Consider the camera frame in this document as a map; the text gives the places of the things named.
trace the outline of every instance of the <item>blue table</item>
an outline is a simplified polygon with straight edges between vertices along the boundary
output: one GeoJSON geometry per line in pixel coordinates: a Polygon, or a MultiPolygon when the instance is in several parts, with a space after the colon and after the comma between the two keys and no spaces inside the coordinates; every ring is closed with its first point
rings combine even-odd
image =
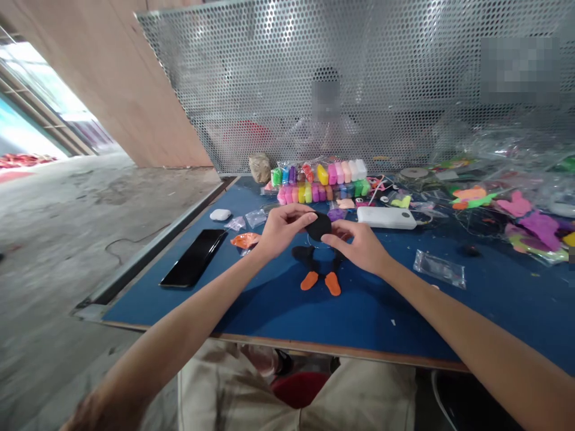
{"type": "MultiPolygon", "coordinates": [[[[258,209],[273,198],[260,196],[251,178],[242,178],[212,208],[227,208],[234,216],[258,209]]],[[[313,204],[327,212],[327,204],[313,204]]],[[[193,290],[158,286],[174,262],[203,229],[221,228],[209,210],[104,315],[107,324],[145,329],[216,278],[241,257],[229,243],[231,231],[193,290]]],[[[348,216],[356,220],[354,214],[348,216]]],[[[255,229],[261,233],[263,226],[255,229]]],[[[412,268],[417,249],[465,266],[467,289],[432,277],[422,278],[508,330],[571,375],[575,374],[574,273],[564,263],[552,268],[515,252],[501,241],[485,241],[450,222],[437,229],[395,231],[376,229],[389,253],[412,268]],[[482,253],[459,251],[474,244],[482,253]]],[[[307,245],[299,234],[293,245],[307,245]]],[[[332,259],[331,250],[316,250],[316,258],[332,259]]],[[[264,268],[242,292],[217,325],[215,336],[231,341],[316,351],[340,356],[465,370],[439,334],[391,286],[350,262],[338,272],[342,294],[333,297],[323,281],[304,292],[300,282],[307,268],[290,249],[264,268]]]]}

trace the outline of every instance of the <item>smartphone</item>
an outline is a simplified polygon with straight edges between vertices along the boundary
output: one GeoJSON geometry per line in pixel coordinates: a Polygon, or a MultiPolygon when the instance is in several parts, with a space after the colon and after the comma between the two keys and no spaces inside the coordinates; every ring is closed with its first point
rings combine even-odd
{"type": "Polygon", "coordinates": [[[209,265],[228,233],[223,229],[204,229],[181,258],[160,281],[160,286],[190,289],[209,265]]]}

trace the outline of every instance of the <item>hand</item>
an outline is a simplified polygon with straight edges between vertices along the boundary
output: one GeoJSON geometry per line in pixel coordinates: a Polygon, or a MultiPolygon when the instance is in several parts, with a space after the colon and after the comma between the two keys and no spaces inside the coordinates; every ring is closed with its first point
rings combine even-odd
{"type": "Polygon", "coordinates": [[[322,242],[338,249],[361,269],[381,277],[382,269],[393,262],[389,253],[383,248],[382,243],[367,224],[337,220],[331,226],[335,235],[322,236],[322,242]],[[345,240],[350,236],[353,237],[353,241],[348,244],[345,240]]]}
{"type": "Polygon", "coordinates": [[[263,253],[269,259],[275,259],[291,244],[295,234],[315,219],[317,215],[306,205],[289,204],[274,208],[268,215],[262,237],[253,251],[258,250],[258,253],[263,253]]]}

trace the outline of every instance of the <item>leg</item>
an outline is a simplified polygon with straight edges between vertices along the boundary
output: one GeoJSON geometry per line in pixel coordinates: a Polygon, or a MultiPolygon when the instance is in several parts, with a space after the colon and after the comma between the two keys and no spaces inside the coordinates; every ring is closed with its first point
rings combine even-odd
{"type": "Polygon", "coordinates": [[[411,431],[416,389],[414,367],[342,358],[302,410],[301,429],[411,431]]]}
{"type": "Polygon", "coordinates": [[[180,431],[295,430],[299,421],[236,344],[212,339],[178,374],[178,410],[180,431]]]}

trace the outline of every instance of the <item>wooden wall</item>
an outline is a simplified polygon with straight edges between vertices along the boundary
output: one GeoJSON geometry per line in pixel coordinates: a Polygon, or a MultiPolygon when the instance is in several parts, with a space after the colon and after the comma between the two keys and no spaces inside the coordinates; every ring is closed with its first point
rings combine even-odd
{"type": "Polygon", "coordinates": [[[56,70],[138,166],[211,166],[135,11],[201,0],[0,0],[2,19],[56,70]]]}

